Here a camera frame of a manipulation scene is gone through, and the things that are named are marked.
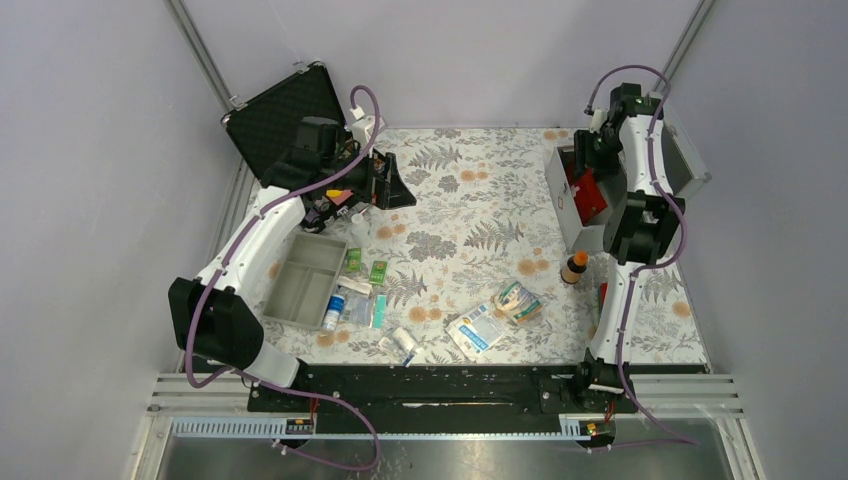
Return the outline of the clear syringe packet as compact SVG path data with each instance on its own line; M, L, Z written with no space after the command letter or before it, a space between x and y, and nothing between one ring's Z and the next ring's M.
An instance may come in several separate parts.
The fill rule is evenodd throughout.
M413 359L423 352L423 347L416 341L401 342L388 336L382 337L378 341L377 347L404 368L407 368Z

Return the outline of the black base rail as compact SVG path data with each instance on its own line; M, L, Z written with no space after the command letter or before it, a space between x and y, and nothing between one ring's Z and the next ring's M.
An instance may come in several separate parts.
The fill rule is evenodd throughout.
M630 414L626 397L614 400L588 387L582 365L304 365L293 387L321 400L252 388L251 413L303 413L320 434L542 434L558 430L561 414Z

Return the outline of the grey plastic tray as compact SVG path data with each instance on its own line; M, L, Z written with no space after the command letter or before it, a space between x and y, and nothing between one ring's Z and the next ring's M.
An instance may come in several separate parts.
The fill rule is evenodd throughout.
M278 263L262 309L264 319L315 331L321 328L348 243L340 238L295 233Z

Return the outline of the white bandage roll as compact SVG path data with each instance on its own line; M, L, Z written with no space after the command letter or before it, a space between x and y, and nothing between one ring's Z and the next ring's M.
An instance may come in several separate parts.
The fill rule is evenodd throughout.
M406 356L415 356L418 353L418 342L405 328L395 328L391 332L391 337Z

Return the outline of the green sachet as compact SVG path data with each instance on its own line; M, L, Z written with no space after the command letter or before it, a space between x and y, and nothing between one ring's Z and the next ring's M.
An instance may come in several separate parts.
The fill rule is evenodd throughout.
M349 248L345 258L346 271L349 273L360 272L362 269L362 249L358 247Z
M370 270L368 282L371 285L382 286L385 283L387 267L387 261L375 260Z

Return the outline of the white blue-label bottle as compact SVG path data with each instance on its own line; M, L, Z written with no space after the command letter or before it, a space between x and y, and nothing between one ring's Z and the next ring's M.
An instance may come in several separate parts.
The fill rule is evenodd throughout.
M334 332L344 311L345 297L334 294L330 297L327 310L323 316L320 329L322 332Z

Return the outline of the white pill bottle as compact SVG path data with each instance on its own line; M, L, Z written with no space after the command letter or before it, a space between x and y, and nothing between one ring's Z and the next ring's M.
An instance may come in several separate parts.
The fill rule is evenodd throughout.
M363 213L351 216L351 234L359 248L366 248L371 243L370 223Z

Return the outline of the green sachet upper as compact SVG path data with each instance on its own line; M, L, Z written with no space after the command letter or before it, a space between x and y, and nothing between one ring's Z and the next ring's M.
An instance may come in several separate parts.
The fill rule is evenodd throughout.
M349 273L360 272L362 269L362 249L358 247L349 248L345 258L346 271Z

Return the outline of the brown orange-capped bottle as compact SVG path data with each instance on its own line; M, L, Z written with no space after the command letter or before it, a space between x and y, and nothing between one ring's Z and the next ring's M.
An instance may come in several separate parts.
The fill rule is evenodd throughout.
M560 271L562 281L569 285L578 283L587 270L589 259L586 251L577 251L570 256Z

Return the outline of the grey metal box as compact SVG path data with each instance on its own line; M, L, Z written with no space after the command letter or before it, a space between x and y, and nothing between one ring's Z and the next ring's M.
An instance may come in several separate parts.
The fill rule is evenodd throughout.
M645 137L650 118L627 120L621 130L623 151L612 173L589 168L575 173L576 145L557 147L546 163L545 178L566 248L570 251L601 251L605 226L629 191L650 187ZM690 202L712 175L686 133L671 103L655 125L655 171L671 195Z

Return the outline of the teal strip packet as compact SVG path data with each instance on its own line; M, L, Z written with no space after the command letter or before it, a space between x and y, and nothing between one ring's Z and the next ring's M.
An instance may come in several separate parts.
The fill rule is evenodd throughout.
M374 300L373 306L373 319L371 323L371 327L374 329L381 329L384 324L385 319L385 310L387 307L387 297L384 294L378 294Z

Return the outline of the black poker chip case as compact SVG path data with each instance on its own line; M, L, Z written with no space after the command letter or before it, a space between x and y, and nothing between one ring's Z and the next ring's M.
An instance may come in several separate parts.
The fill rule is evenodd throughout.
M329 71L319 62L308 65L225 115L222 126L255 178L260 177L290 147L305 117L337 121L346 131L345 116Z

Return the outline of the green sachet lower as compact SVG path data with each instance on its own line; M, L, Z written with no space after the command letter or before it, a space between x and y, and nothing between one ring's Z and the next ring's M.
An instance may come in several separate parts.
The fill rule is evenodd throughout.
M370 270L368 282L371 285L382 286L385 283L387 267L387 261L375 260Z

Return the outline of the red first aid pouch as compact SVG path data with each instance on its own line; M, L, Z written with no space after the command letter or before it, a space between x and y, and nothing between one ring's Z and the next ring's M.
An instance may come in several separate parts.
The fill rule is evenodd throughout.
M571 165L566 171L566 177L572 189L572 197L579 219L583 226L588 226L594 218L607 209L608 203L591 169L578 176L576 167Z

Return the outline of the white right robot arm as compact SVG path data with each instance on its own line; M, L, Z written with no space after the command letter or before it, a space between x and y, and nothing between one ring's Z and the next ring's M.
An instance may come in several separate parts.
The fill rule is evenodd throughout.
M670 264L666 252L677 235L685 202L672 194L661 152L664 102L623 83L609 108L576 132L574 174L623 176L626 187L603 229L609 256L607 290L597 331L572 380L583 410L597 412L630 394L627 366L631 328L644 282L640 275Z

